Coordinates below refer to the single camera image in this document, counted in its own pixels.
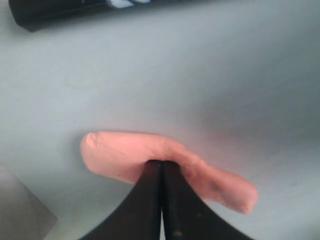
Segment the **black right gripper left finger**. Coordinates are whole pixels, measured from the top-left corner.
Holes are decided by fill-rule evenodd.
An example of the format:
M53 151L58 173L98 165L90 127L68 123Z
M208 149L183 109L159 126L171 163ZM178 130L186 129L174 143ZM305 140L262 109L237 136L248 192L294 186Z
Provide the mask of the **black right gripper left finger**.
M150 160L123 202L83 240L158 240L161 230L162 163Z

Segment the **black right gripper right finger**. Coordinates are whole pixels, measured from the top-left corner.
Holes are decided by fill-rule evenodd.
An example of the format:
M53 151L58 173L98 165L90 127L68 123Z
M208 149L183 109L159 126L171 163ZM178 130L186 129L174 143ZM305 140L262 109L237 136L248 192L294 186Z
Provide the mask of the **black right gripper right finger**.
M209 208L178 164L162 163L162 218L167 240L250 240Z

